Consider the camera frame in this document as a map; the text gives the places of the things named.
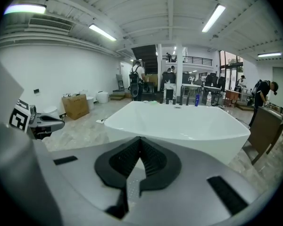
white bottle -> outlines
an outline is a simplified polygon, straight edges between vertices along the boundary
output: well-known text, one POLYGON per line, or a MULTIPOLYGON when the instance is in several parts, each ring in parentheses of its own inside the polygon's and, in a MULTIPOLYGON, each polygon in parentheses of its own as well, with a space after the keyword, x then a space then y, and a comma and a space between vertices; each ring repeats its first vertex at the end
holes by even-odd
POLYGON ((212 95, 211 92, 209 92, 207 97, 207 106, 211 106, 211 100, 212 100, 212 95))

black metal railing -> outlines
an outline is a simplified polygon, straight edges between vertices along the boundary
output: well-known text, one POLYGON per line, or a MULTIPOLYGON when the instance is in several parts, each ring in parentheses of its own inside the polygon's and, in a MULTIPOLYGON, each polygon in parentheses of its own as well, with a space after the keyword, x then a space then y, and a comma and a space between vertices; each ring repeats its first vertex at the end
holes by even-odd
MULTIPOLYGON (((165 59, 167 62, 169 61, 168 56, 162 56, 162 59, 165 59)), ((177 62, 177 56, 172 55, 170 62, 176 63, 177 62)), ((183 63, 193 63, 193 64, 212 66, 212 59, 193 57, 193 56, 183 56, 183 63)))

white bathtub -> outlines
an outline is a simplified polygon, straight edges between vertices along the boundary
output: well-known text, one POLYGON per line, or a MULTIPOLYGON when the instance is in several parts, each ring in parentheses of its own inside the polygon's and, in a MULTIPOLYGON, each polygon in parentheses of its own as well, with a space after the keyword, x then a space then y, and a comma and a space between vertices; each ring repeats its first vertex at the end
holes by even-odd
POLYGON ((217 107, 132 101, 105 120, 109 140, 145 136, 205 152, 228 164, 250 130, 217 107))

air conditioner grille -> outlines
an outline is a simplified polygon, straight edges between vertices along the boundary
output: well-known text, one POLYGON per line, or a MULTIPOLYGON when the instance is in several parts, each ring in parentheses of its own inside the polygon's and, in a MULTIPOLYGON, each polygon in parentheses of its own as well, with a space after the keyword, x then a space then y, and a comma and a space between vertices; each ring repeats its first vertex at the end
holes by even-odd
POLYGON ((48 19, 42 19, 42 18, 31 18, 29 21, 30 27, 40 27, 40 28, 51 28, 51 29, 58 29, 63 30, 66 32, 70 32, 72 29, 71 25, 48 20, 48 19))

fluorescent light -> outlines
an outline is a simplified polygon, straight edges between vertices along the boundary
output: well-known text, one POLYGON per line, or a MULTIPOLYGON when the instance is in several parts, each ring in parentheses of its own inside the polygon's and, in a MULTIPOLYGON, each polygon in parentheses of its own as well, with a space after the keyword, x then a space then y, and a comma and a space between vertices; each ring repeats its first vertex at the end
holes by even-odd
POLYGON ((46 10, 46 7, 44 5, 16 4, 16 5, 8 6, 4 14, 19 13, 19 12, 44 14, 45 10, 46 10))
POLYGON ((258 55, 258 57, 279 56, 279 55, 281 55, 280 52, 275 52, 275 53, 261 54, 258 55))
POLYGON ((89 28, 92 29, 93 31, 98 32, 99 34, 105 36, 106 38, 110 39, 111 41, 116 41, 115 38, 113 38, 111 35, 107 34, 105 31, 101 30, 100 28, 98 28, 94 24, 91 25, 89 28))
POLYGON ((208 20, 207 24, 202 29, 202 31, 207 32, 211 28, 211 26, 213 26, 216 20, 220 17, 220 15, 223 13, 224 10, 225 10, 224 6, 218 5, 215 11, 213 12, 211 18, 208 20))

